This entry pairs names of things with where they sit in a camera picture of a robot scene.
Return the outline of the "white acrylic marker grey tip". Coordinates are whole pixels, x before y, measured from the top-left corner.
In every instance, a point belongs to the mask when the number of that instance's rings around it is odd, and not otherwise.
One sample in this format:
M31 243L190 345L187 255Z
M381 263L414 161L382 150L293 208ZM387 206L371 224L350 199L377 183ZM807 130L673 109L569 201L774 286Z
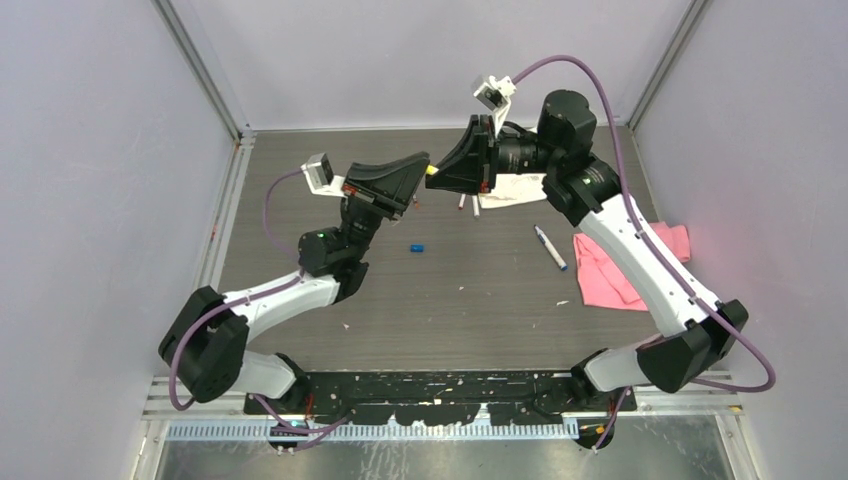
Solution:
M474 219L480 218L480 216L481 216L480 203L479 203L479 198L476 195L472 196L472 212L473 212Z

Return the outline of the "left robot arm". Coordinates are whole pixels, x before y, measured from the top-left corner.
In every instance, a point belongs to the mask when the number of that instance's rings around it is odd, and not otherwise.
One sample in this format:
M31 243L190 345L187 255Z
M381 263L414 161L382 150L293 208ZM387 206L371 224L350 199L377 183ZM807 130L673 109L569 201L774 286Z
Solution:
M429 167L428 153L419 152L384 164L354 163L339 176L326 154L316 154L284 174L303 177L313 195L338 198L340 224L302 234L290 254L297 268L287 275L226 293L204 286L190 295L158 348L170 368L172 406L184 411L237 391L269 398L284 413L300 410L307 387L295 365L248 345L287 320L357 293L377 231L384 221L401 219Z

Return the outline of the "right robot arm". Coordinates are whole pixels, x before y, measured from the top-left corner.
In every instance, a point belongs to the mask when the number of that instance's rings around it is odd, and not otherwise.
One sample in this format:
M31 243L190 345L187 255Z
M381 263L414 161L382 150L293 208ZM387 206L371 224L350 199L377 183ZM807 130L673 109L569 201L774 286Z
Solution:
M718 299L684 268L618 174L593 153L597 119L587 99L570 90L549 93L535 131L528 131L506 121L507 94L482 87L475 96L490 114L470 118L459 143L427 175L426 188L475 195L492 192L500 174L541 175L547 201L610 257L658 330L575 366L573 400L596 409L612 390L643 384L675 393L722 359L734 343L723 326L740 329L747 310L737 300Z

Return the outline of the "white blue marker pen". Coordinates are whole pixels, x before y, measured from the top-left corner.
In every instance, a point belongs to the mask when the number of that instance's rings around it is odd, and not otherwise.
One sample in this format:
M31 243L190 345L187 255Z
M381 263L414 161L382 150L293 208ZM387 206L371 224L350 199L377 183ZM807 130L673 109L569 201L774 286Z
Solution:
M551 243L546 233L538 225L534 226L534 232L536 237L539 239L541 245L545 248L551 259L556 264L557 268L560 271L566 271L568 269L566 261L555 248L555 246Z

